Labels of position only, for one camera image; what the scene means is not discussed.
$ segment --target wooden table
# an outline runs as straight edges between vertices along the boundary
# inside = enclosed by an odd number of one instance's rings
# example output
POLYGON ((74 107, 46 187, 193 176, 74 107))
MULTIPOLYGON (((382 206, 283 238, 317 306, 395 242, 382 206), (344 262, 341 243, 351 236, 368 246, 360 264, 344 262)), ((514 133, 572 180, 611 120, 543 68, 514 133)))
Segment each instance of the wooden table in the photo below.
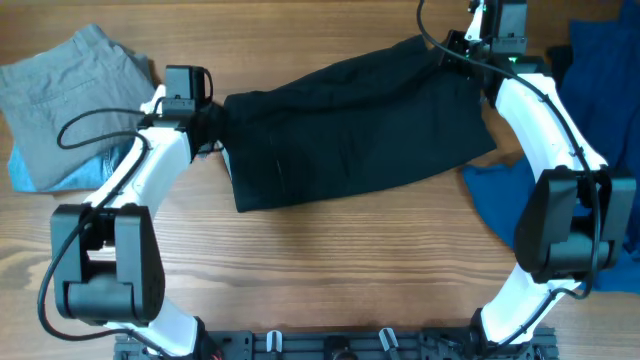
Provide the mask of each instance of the wooden table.
MULTIPOLYGON (((336 61, 418 33, 417 1, 4 0, 0 63, 45 51, 87 23, 167 64, 211 70, 216 99, 271 89, 336 61), (47 6, 32 6, 48 3, 47 6)), ((610 19, 620 1, 530 1, 530 53, 568 41, 567 20, 610 19)), ((430 0, 424 19, 442 39, 471 21, 467 0, 430 0)), ((521 149, 504 120, 485 119, 499 147, 476 164, 512 162, 521 149)), ((11 135, 0 122, 0 162, 11 135)), ((36 292, 50 259, 49 216, 85 194, 26 195, 0 170, 0 359, 108 359, 112 339, 64 343, 37 322, 36 292)), ((513 253, 476 214, 458 170, 346 199, 238 214, 220 159, 182 175, 155 220, 167 294, 211 330, 291 331, 464 325, 499 290, 513 253)), ((60 328, 95 331, 64 321, 60 328)), ((640 298, 563 300, 545 319, 563 359, 640 358, 640 298)))

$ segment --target blue cloth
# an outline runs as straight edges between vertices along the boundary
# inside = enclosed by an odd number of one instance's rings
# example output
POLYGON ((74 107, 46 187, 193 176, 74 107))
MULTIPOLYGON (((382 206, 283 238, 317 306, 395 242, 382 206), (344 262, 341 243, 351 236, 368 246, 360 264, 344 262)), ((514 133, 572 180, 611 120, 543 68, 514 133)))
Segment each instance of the blue cloth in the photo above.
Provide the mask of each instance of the blue cloth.
MULTIPOLYGON (((468 166, 463 170, 463 176, 478 214, 513 249, 518 220, 535 187, 527 158, 513 167, 468 166)), ((634 262, 626 250, 621 251, 618 263, 612 270, 598 273, 594 289, 640 294, 640 262, 634 262)))
MULTIPOLYGON (((127 141, 122 145, 111 148, 102 155, 89 159, 84 165, 73 171, 58 184, 45 190, 45 192, 91 190, 101 187, 127 156, 132 145, 133 140, 127 141)), ((31 177, 29 177, 29 171, 22 159, 20 150, 15 145, 11 151, 7 167, 9 168, 9 177, 14 191, 37 191, 31 181, 31 177)))
MULTIPOLYGON (((570 24, 574 63, 560 98, 576 126, 612 168, 627 168, 640 183, 640 5, 626 0, 618 21, 570 24)), ((487 225, 513 248, 515 228, 535 187, 526 158, 513 167, 467 167, 463 176, 487 225)), ((625 249, 614 269, 598 274, 595 289, 640 294, 640 192, 625 249)))

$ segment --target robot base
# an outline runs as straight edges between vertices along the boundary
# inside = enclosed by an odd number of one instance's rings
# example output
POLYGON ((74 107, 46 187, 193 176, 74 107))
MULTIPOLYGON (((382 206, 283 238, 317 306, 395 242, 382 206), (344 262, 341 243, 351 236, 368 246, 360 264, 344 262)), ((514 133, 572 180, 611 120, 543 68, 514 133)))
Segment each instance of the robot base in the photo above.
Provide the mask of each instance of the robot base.
MULTIPOLYGON (((222 348, 225 360, 465 360, 457 335, 468 337, 469 328, 429 328, 398 332, 396 354, 385 352, 376 332, 294 333, 282 335, 282 352, 267 352, 267 334, 250 331, 215 331, 209 336, 222 348), (345 351, 336 352, 336 344, 345 351)), ((490 359, 558 360, 555 330, 538 328, 528 348, 518 356, 493 355, 490 359)), ((114 360, 156 360, 136 340, 116 339, 114 360)))

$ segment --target wire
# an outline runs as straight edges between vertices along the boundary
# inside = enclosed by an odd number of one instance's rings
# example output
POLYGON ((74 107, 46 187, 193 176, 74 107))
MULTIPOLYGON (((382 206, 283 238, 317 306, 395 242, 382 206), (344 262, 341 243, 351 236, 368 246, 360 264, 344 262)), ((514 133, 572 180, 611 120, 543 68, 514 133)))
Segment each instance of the wire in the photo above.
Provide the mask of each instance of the wire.
POLYGON ((129 109, 118 109, 118 108, 106 108, 106 109, 87 111, 69 120, 62 127, 56 139, 58 146, 65 150, 76 149, 76 148, 79 148, 88 144, 92 144, 104 139, 110 139, 110 138, 115 138, 120 136, 133 136, 141 140, 142 151, 138 159, 136 159, 134 164, 125 173, 122 179, 113 187, 113 189, 111 189, 111 191, 107 194, 107 196, 105 196, 105 198, 100 203, 98 203, 98 205, 93 207, 93 209, 84 218, 82 218, 82 220, 78 223, 78 225, 76 225, 76 227, 69 233, 69 236, 67 236, 65 241, 62 243, 62 246, 60 247, 60 249, 53 255, 51 259, 51 263, 49 264, 49 267, 47 268, 47 271, 45 272, 44 277, 42 279, 42 284, 40 285, 40 291, 38 292, 38 301, 37 301, 38 319, 40 320, 40 324, 42 325, 42 327, 47 333, 62 340, 87 341, 87 340, 94 340, 94 339, 98 339, 98 338, 102 338, 110 335, 120 335, 120 334, 127 335, 131 338, 136 339, 143 345, 155 350, 156 352, 161 354, 163 357, 170 359, 171 357, 164 350, 160 349, 155 344, 152 344, 148 339, 135 333, 131 329, 114 329, 114 330, 107 330, 107 331, 102 331, 102 332, 97 332, 97 333, 87 334, 87 335, 68 335, 56 330, 47 319, 47 314, 45 309, 45 299, 47 296, 47 289, 49 287, 49 283, 51 282, 51 278, 53 277, 53 274, 56 268, 58 267, 58 265, 60 264, 60 261, 62 260, 62 257, 64 256, 66 251, 69 249, 69 246, 71 246, 73 241, 76 239, 76 237, 79 238, 79 235, 82 233, 85 227, 87 227, 95 219, 95 217, 98 215, 100 210, 102 210, 106 204, 108 204, 111 200, 113 200, 115 196, 118 195, 122 187, 131 179, 133 174, 140 167, 140 165, 144 161, 150 149, 149 141, 147 140, 147 138, 136 131, 117 131, 117 132, 113 132, 106 135, 96 136, 94 138, 81 141, 75 144, 69 144, 69 145, 62 143, 62 138, 65 132, 69 129, 71 125, 75 124, 76 122, 80 121, 83 118, 86 118, 88 116, 95 115, 95 114, 100 114, 100 113, 124 113, 124 114, 131 114, 131 115, 145 115, 145 113, 141 111, 135 111, 135 110, 129 110, 129 109))
POLYGON ((158 98, 158 100, 156 100, 156 104, 153 106, 153 114, 157 114, 158 113, 158 108, 160 107, 160 104, 162 103, 162 100, 164 100, 165 97, 161 96, 158 98))
POLYGON ((207 75, 207 78, 209 79, 209 96, 207 96, 207 102, 212 102, 213 101, 213 77, 211 76, 211 73, 209 72, 209 70, 207 70, 206 68, 202 68, 202 71, 207 75))
MULTIPOLYGON (((555 106, 555 104, 551 101, 551 99, 549 98, 548 94, 544 94, 542 91, 540 91, 537 87, 535 87, 533 84, 531 84, 530 82, 528 82, 527 80, 521 78, 520 76, 517 76, 513 73, 509 73, 505 70, 502 70, 498 67, 495 67, 493 65, 490 64, 486 64, 480 61, 476 61, 473 60, 471 58, 467 58, 463 55, 460 55, 454 51, 451 51, 449 49, 447 49, 445 46, 443 46, 442 44, 440 44, 438 41, 436 41, 431 35, 429 35, 429 33, 427 32, 427 30, 424 27, 424 24, 422 23, 422 9, 424 7, 424 0, 420 0, 420 3, 418 4, 418 9, 417 9, 417 13, 416 13, 416 18, 418 21, 418 27, 420 28, 420 32, 422 33, 422 36, 424 37, 425 40, 427 40, 429 43, 431 43, 433 46, 437 47, 438 49, 444 51, 445 53, 458 58, 462 61, 466 61, 472 65, 476 65, 476 66, 480 66, 483 67, 485 69, 489 69, 491 71, 494 71, 495 73, 498 73, 500 75, 505 76, 506 78, 509 79, 514 79, 516 81, 518 81, 520 84, 522 84, 523 86, 525 86, 526 88, 528 88, 529 90, 531 90, 534 94, 536 94, 536 96, 538 96, 540 98, 540 101, 544 102, 549 109, 551 109, 551 111, 553 112, 553 114, 558 118, 558 120, 560 121, 560 125, 562 126, 565 134, 567 135, 567 138, 569 139, 569 142, 571 143, 571 146, 573 147, 574 151, 575 151, 575 156, 578 158, 578 160, 580 161, 580 164, 582 165, 582 168, 584 169, 584 174, 585 177, 587 179, 587 183, 589 185, 589 189, 591 192, 591 199, 592 199, 592 208, 593 208, 593 212, 592 212, 592 216, 593 216, 593 222, 594 222, 594 226, 593 226, 593 246, 591 247, 591 269, 590 271, 587 273, 586 275, 586 281, 585 281, 585 290, 578 294, 572 290, 568 290, 565 288, 558 288, 555 289, 553 291, 551 291, 549 293, 549 296, 545 299, 545 301, 542 303, 542 305, 538 308, 538 310, 533 314, 533 316, 525 323, 523 324, 520 329, 518 329, 514 334, 512 334, 511 336, 509 336, 506 340, 504 340, 503 342, 501 342, 498 346, 494 347, 493 349, 489 350, 489 352, 487 352, 484 357, 490 356, 492 354, 495 354, 497 351, 499 351, 500 349, 508 346, 509 344, 511 344, 511 342, 513 342, 515 339, 517 339, 520 335, 526 333, 528 331, 528 329, 531 327, 531 325, 533 325, 539 318, 540 316, 542 316, 542 314, 545 312, 545 310, 549 307, 549 305, 553 302, 553 300, 555 300, 555 298, 563 293, 566 294, 576 300, 583 300, 586 299, 590 294, 591 294, 591 290, 593 289, 593 282, 595 279, 595 276, 598 272, 598 255, 599 255, 599 248, 600 248, 600 233, 601 233, 601 214, 600 214, 600 199, 598 198, 598 189, 596 187, 596 182, 595 179, 593 177, 593 173, 591 172, 591 169, 589 168, 589 164, 587 163, 587 160, 584 156, 584 149, 578 144, 578 141, 576 140, 575 136, 573 135, 573 132, 571 131, 571 128, 569 127, 569 124, 567 123, 566 119, 564 118, 564 116, 562 115, 562 113, 560 112, 560 110, 558 110, 558 108, 555 106)), ((497 17, 497 9, 494 11, 495 14, 494 16, 497 17)))

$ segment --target black cloth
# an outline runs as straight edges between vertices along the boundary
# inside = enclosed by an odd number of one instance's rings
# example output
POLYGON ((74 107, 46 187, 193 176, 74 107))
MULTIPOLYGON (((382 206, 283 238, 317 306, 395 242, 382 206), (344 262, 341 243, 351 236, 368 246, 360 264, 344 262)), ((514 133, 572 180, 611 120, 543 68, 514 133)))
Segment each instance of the black cloth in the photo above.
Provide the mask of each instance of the black cloth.
POLYGON ((480 89, 420 37, 269 92, 229 96, 221 138, 238 211, 405 185, 495 148, 480 89))
POLYGON ((559 92, 562 88, 564 75, 573 65, 573 48, 571 45, 553 46, 547 49, 547 56, 551 59, 551 74, 559 92))

